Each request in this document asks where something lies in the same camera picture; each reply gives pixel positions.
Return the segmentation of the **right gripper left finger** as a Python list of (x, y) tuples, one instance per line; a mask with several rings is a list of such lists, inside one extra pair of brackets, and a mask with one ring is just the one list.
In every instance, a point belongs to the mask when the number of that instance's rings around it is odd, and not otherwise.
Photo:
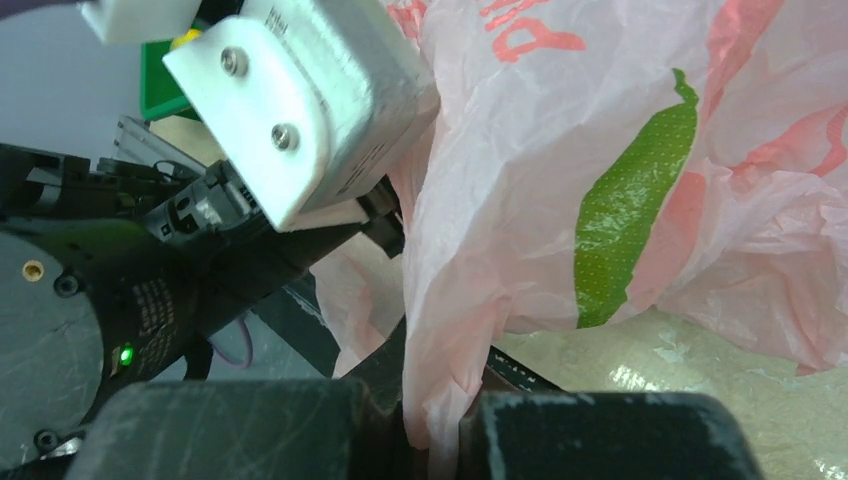
[(157, 382), (110, 399), (69, 479), (393, 479), (395, 422), (360, 380)]

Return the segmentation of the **yellow fake lemon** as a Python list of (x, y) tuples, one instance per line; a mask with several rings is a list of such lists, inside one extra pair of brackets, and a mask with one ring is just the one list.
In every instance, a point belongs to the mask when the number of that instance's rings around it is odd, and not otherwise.
[(194, 39), (196, 39), (196, 38), (198, 38), (202, 35), (203, 35), (202, 30), (196, 29), (196, 28), (191, 28), (186, 33), (174, 38), (170, 43), (169, 50), (170, 51), (176, 50), (176, 49), (182, 47), (183, 45), (189, 43), (190, 41), (192, 41), (192, 40), (194, 40)]

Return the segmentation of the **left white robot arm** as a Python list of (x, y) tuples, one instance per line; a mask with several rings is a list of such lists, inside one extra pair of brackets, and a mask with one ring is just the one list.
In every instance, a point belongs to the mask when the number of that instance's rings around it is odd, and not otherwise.
[(397, 253), (388, 180), (360, 220), (275, 231), (227, 161), (202, 171), (1, 148), (1, 475), (60, 477), (120, 389), (180, 358), (204, 379), (211, 337), (364, 232)]

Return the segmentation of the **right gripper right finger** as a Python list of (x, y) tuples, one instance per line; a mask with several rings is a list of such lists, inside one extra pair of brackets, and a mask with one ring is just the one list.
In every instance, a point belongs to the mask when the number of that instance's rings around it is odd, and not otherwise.
[(761, 479), (738, 422), (694, 393), (489, 391), (461, 423), (460, 479)]

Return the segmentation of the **pink plastic bag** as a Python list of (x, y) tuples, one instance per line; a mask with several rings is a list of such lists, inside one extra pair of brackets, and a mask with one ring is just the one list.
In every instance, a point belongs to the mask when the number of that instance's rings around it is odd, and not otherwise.
[(433, 71), (402, 206), (403, 414), (428, 475), (504, 333), (651, 306), (847, 363), (843, 1), (385, 1)]

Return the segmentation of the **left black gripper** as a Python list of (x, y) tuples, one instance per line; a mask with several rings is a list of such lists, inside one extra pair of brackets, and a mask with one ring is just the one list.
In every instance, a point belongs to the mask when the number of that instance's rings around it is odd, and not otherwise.
[(358, 233), (389, 256), (399, 254), (400, 205), (389, 180), (381, 179), (353, 204), (364, 219), (277, 232), (232, 165), (216, 162), (142, 223), (179, 253), (196, 282), (192, 322), (210, 336)]

